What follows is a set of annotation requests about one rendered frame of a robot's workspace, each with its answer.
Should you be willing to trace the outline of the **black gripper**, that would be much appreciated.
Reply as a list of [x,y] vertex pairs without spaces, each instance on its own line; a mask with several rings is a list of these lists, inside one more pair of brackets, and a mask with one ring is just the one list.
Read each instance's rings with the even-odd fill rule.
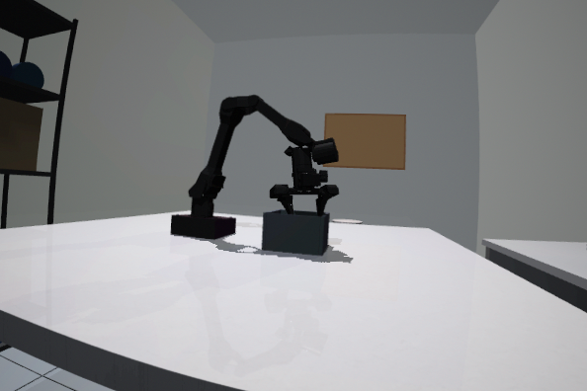
[[315,188],[316,186],[303,186],[301,183],[297,185],[297,176],[299,172],[308,173],[311,172],[311,165],[297,165],[293,167],[293,187],[289,188],[288,185],[274,185],[270,189],[270,198],[277,198],[287,214],[294,215],[293,208],[293,196],[292,195],[318,195],[316,200],[317,216],[323,216],[325,205],[328,199],[339,194],[339,188],[336,185],[324,185],[321,188]]

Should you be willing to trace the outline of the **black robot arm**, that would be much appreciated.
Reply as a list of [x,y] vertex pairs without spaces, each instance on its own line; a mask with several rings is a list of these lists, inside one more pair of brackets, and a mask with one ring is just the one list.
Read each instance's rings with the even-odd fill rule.
[[[233,135],[234,128],[241,124],[245,116],[254,112],[260,113],[273,122],[293,144],[284,152],[292,156],[293,167],[297,165],[311,165],[317,162],[318,165],[339,161],[339,154],[333,137],[315,141],[311,138],[310,132],[302,124],[284,117],[279,112],[267,105],[258,95],[236,96],[226,98],[221,103],[219,112],[220,125],[213,143],[207,166],[201,171],[196,183],[189,190],[189,196],[193,198],[192,211],[188,216],[214,217],[213,200],[223,189],[226,177],[222,175],[222,166],[227,150]],[[307,146],[303,148],[302,146]],[[312,160],[311,160],[312,156]],[[315,170],[315,171],[314,171]],[[297,185],[317,186],[328,182],[328,172],[316,169],[311,172],[299,172]]]

